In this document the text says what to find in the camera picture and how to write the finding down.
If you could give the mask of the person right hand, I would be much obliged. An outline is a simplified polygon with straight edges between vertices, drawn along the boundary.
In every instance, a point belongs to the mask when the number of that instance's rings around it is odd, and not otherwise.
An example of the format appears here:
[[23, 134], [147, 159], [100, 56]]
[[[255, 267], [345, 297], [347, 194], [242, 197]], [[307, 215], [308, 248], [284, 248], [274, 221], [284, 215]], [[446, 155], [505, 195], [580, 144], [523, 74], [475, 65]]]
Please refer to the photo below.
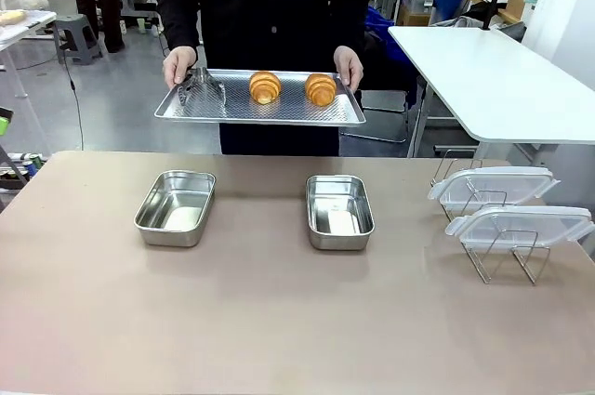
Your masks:
[[172, 49], [163, 61], [163, 74], [168, 88], [180, 85], [196, 61], [197, 53], [194, 48], [178, 46]]

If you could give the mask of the person left hand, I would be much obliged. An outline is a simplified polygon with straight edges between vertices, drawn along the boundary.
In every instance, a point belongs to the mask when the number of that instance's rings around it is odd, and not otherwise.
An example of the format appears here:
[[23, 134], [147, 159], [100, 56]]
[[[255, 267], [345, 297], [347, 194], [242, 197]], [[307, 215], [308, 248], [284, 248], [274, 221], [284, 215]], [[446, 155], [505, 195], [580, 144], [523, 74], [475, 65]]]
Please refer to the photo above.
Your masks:
[[364, 77], [364, 66], [359, 56], [348, 46], [338, 46], [333, 59], [342, 84], [355, 93]]

